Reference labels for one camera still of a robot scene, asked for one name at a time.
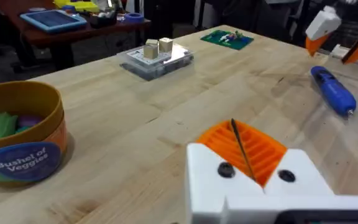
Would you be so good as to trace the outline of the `white orange left gripper right finger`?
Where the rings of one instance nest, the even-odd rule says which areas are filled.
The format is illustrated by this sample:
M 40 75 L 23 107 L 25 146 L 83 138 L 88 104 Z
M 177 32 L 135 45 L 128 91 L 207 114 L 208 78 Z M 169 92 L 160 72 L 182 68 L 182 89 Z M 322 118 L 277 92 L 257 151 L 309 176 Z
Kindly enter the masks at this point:
M 243 173 L 267 195 L 333 195 L 312 160 L 301 149 L 288 149 L 263 132 L 231 120 Z

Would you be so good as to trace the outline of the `white orange left gripper left finger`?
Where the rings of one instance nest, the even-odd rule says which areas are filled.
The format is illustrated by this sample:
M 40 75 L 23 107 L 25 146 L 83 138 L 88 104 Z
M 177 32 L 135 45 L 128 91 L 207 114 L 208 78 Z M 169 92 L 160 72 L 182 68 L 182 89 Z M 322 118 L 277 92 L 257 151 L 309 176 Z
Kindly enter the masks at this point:
M 188 223 L 262 223 L 254 207 L 263 195 L 234 119 L 224 121 L 186 147 Z

